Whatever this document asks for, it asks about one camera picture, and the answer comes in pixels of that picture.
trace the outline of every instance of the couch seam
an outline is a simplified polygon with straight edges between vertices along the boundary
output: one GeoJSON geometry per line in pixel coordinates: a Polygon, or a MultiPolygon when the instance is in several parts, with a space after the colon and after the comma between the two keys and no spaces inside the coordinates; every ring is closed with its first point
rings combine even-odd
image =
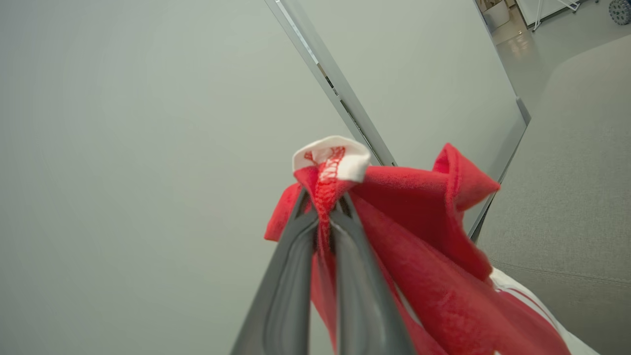
{"type": "Polygon", "coordinates": [[[527,267],[521,267],[518,265],[514,265],[514,264],[509,264],[509,263],[504,263],[504,262],[500,262],[498,260],[495,260],[493,258],[488,258],[491,263],[498,263],[507,267],[512,267],[512,268],[516,268],[516,269],[521,269],[521,270],[525,270],[525,271],[530,271],[530,272],[534,272],[536,274],[552,274],[558,277],[564,277],[566,279],[575,279],[575,280],[581,280],[581,279],[587,279],[596,283],[600,283],[600,284],[607,284],[607,282],[611,283],[611,284],[621,284],[623,287],[627,287],[627,288],[631,288],[631,285],[629,283],[631,283],[631,280],[625,280],[625,279],[617,279],[615,277],[606,277],[606,276],[596,276],[596,275],[589,275],[589,274],[562,274],[558,271],[553,271],[553,270],[547,270],[547,269],[535,269],[535,268],[527,268],[527,267]]]}

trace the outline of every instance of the white planter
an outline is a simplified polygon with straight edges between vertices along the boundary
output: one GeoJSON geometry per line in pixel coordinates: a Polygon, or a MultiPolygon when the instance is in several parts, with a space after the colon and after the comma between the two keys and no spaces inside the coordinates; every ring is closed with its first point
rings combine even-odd
{"type": "Polygon", "coordinates": [[[484,17],[489,23],[490,28],[497,28],[510,20],[509,8],[505,1],[500,1],[492,8],[484,11],[484,17]]]}

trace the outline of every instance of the red cloth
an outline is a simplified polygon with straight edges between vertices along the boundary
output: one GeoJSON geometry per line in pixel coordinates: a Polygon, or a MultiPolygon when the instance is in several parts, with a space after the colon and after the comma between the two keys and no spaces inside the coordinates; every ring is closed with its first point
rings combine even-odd
{"type": "MultiPolygon", "coordinates": [[[[326,168],[320,164],[295,171],[298,183],[283,193],[266,239],[280,238],[302,186],[321,226],[348,191],[419,355],[570,354],[550,323],[493,288],[492,267],[467,237],[462,219],[466,209],[500,186],[454,147],[444,147],[432,171],[370,166],[362,183],[322,179],[326,168]],[[405,310],[394,284],[422,326],[405,310]]],[[[328,228],[321,228],[318,238],[311,298],[335,348],[336,274],[328,228]]]]}

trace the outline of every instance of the red and white garment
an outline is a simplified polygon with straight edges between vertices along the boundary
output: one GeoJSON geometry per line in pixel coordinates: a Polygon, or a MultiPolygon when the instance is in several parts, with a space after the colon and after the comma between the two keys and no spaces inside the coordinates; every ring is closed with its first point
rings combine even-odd
{"type": "Polygon", "coordinates": [[[336,347],[335,257],[328,215],[349,193],[419,355],[597,355],[529,290],[469,240],[463,213],[499,184],[447,144],[431,171],[369,166],[361,144],[332,136],[293,157],[297,184],[283,193],[266,239],[277,241],[302,187],[319,214],[311,300],[336,347]],[[417,322],[397,292],[407,300],[417,322]]]}

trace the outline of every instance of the gray couch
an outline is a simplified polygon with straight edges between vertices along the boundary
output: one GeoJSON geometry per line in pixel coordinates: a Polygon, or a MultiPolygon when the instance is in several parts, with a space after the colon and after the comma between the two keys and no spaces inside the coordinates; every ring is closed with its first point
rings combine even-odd
{"type": "Polygon", "coordinates": [[[532,113],[478,246],[594,350],[631,354],[631,36],[561,64],[532,113]]]}

